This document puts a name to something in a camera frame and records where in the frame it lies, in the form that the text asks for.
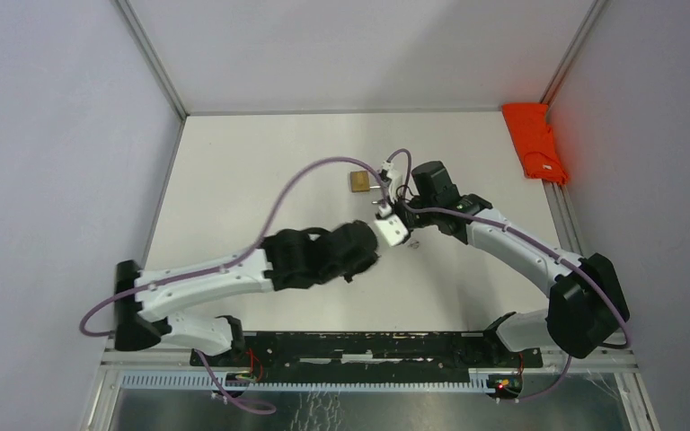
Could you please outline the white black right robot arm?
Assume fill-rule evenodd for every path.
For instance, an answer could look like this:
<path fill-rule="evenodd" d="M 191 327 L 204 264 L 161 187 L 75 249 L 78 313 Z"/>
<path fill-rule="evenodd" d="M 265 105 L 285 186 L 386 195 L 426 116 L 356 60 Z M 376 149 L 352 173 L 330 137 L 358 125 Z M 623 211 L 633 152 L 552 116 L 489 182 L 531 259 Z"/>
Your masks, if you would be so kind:
<path fill-rule="evenodd" d="M 380 212 L 400 222 L 402 240 L 421 228 L 436 227 L 464 245 L 484 251 L 529 280 L 547 298 L 542 310 L 507 314 L 491 327 L 496 333 L 482 345 L 485 359 L 505 366 L 519 351 L 556 346 L 576 358 L 598 348 L 625 349 L 630 341 L 613 342 L 616 332 L 629 334 L 630 312 L 613 263 L 595 253 L 589 257 L 551 246 L 511 223 L 488 200 L 461 195 L 440 161 L 423 163 L 410 175 L 417 191 L 391 161 L 379 175 L 389 197 Z"/>

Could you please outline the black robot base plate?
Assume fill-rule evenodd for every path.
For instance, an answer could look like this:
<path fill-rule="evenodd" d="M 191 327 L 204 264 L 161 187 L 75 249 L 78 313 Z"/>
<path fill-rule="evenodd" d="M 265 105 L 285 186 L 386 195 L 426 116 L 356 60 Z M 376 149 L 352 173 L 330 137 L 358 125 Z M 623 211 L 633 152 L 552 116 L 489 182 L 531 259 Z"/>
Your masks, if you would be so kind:
<path fill-rule="evenodd" d="M 510 351 L 491 331 L 258 331 L 207 363 L 261 383 L 466 383 L 471 369 L 521 372 L 544 362 L 539 348 Z"/>

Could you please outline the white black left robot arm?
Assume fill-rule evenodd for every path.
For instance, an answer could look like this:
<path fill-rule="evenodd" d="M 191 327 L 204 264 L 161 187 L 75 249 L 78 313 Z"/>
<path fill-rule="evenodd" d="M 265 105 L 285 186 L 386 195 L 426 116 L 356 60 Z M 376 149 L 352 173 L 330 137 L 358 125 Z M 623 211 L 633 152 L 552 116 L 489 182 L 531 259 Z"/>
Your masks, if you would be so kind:
<path fill-rule="evenodd" d="M 114 347 L 134 352 L 165 343 L 237 365 L 246 354 L 241 321 L 198 316 L 190 308 L 236 295 L 308 289 L 338 277 L 350 282 L 376 264 L 377 250 L 376 233 L 357 220 L 332 231 L 281 230 L 245 259 L 231 255 L 158 271 L 122 261 L 115 274 Z"/>

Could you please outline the large brass padlock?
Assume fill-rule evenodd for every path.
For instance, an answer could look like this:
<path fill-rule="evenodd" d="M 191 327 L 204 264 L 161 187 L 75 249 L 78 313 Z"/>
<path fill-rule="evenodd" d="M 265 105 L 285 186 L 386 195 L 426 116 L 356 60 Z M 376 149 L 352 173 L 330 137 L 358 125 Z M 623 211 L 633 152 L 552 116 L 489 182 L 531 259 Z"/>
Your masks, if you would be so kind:
<path fill-rule="evenodd" d="M 366 195 L 374 192 L 379 193 L 381 188 L 374 182 L 368 171 L 353 171 L 348 175 L 349 192 L 353 194 Z"/>

